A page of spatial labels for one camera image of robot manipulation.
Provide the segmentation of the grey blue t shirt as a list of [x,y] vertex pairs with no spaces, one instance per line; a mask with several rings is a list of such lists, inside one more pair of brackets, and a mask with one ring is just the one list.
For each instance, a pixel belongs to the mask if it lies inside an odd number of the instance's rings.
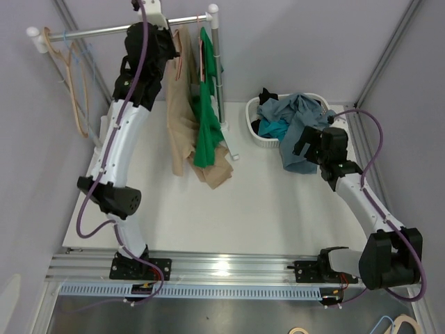
[[287,133],[280,141],[280,155],[284,170],[291,173],[315,174],[317,165],[307,161],[304,155],[294,155],[294,145],[300,139],[305,126],[325,129],[330,124],[327,118],[334,116],[335,112],[329,110],[322,114],[321,105],[312,98],[304,94],[293,94],[278,100],[268,100],[263,105],[259,105],[257,114],[260,119],[266,118],[270,122],[276,122],[280,119],[289,124]]

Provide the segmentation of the beige t shirt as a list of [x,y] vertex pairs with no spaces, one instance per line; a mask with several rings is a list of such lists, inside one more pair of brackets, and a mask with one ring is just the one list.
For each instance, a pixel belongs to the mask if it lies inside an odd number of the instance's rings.
[[[198,76],[191,35],[185,26],[180,26],[178,29],[181,33],[184,50],[180,79],[175,80],[178,57],[168,61],[165,70],[167,130],[172,155],[172,172],[176,176],[183,176],[184,162],[187,161],[199,181],[207,183],[211,189],[216,189],[232,176],[233,168],[225,158],[228,149],[220,144],[216,148],[214,165],[199,168],[193,163],[199,122],[193,113],[192,89],[198,84]],[[178,51],[175,33],[173,42]]]

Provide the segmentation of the teal t shirt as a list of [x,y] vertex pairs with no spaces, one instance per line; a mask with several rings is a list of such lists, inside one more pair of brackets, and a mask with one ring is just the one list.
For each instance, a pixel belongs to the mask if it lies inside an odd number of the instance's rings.
[[262,118],[259,122],[258,135],[263,138],[274,138],[282,141],[288,128],[289,124],[283,119],[270,122],[266,118]]

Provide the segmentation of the light blue wire hanger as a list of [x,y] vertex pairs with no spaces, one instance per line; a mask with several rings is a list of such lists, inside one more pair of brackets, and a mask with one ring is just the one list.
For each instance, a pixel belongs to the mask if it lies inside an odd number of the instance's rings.
[[81,38],[68,39],[67,31],[63,31],[63,43],[67,48],[64,61],[75,119],[80,121],[83,116],[83,123],[87,125],[90,122],[90,88],[95,90],[97,85],[94,48]]

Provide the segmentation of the beige wooden hanger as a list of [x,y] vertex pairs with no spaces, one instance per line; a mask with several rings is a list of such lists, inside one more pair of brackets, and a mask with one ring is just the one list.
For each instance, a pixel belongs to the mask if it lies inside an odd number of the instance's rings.
[[65,82],[67,83],[70,92],[70,100],[72,103],[76,128],[82,137],[88,138],[90,130],[89,96],[85,68],[83,61],[81,60],[81,50],[77,47],[75,42],[71,42],[70,44],[65,42],[66,52],[54,48],[49,39],[50,33],[50,29],[44,27],[44,43],[46,44],[50,55],[61,61],[65,66]]

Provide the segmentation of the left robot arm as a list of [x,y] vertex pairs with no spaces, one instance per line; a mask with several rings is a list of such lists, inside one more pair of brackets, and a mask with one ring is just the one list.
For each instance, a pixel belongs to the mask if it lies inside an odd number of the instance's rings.
[[138,133],[161,90],[166,63],[178,57],[169,26],[139,22],[127,29],[126,55],[115,81],[111,121],[97,163],[77,181],[85,194],[76,233],[89,239],[111,225],[118,241],[110,277],[114,280],[164,280],[167,264],[149,258],[136,217],[142,193],[127,184]]

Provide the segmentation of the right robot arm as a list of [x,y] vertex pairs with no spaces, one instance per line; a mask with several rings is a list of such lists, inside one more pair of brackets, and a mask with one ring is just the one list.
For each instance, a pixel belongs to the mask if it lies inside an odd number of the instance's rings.
[[363,250],[325,248],[316,272],[330,282],[341,273],[358,277],[367,289],[390,289],[419,283],[426,288],[421,264],[423,237],[392,216],[369,187],[362,169],[347,158],[348,135],[344,129],[318,130],[306,126],[294,146],[295,154],[318,165],[321,177],[349,207],[367,241]]

